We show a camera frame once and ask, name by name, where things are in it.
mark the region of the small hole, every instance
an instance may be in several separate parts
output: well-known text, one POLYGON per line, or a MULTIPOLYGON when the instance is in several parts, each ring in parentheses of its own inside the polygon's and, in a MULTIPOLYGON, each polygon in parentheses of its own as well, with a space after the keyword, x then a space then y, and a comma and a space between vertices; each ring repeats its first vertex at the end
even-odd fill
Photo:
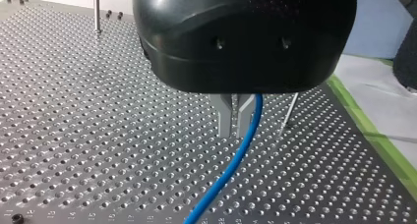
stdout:
POLYGON ((212 39, 212 41, 211 41, 211 44, 213 45, 213 46, 215 46, 215 48, 216 49, 218 49, 218 50, 221 50, 221 49, 223 49, 224 48, 224 46, 225 46, 225 41, 224 41, 224 39, 223 38, 221 38, 221 37, 219 37, 219 36, 215 36, 213 39, 212 39))

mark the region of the green tape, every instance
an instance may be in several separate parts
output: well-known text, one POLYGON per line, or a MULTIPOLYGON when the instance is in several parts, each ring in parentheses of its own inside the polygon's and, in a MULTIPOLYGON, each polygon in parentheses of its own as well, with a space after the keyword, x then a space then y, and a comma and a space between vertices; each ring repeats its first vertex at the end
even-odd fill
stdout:
POLYGON ((385 135, 378 132, 375 125, 368 119, 349 91, 335 75, 328 79, 328 85, 353 118, 361 133, 414 199, 417 200, 417 171, 414 167, 385 135))

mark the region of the black object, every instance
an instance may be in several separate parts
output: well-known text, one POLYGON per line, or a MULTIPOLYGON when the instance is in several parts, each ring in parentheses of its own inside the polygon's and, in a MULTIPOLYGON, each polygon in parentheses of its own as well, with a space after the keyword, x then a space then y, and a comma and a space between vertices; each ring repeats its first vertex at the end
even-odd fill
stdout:
POLYGON ((417 89, 417 21, 414 20, 393 61, 393 73, 405 87, 417 89))
POLYGON ((13 224, 24 224, 25 218, 22 214, 15 214, 12 216, 12 223, 13 224))
POLYGON ((356 0, 133 0, 154 73, 204 93, 284 93, 333 72, 356 0))

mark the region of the screw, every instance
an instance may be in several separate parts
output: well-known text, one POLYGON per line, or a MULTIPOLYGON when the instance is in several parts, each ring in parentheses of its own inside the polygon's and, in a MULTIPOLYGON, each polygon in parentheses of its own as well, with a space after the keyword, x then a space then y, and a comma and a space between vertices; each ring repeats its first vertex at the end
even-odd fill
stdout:
POLYGON ((12 216, 13 224, 23 224, 24 222, 25 222, 25 218, 22 214, 15 214, 12 216))

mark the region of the perforated metal table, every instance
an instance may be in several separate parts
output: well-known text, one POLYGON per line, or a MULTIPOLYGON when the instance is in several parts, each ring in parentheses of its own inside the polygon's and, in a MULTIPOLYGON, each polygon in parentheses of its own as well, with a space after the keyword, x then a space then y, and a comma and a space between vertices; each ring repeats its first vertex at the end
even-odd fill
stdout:
MULTIPOLYGON (((0 223, 182 223, 233 157, 206 95, 161 83, 132 17, 0 4, 0 223)), ((236 175, 199 223, 417 223, 417 205, 323 84, 265 95, 236 175)))

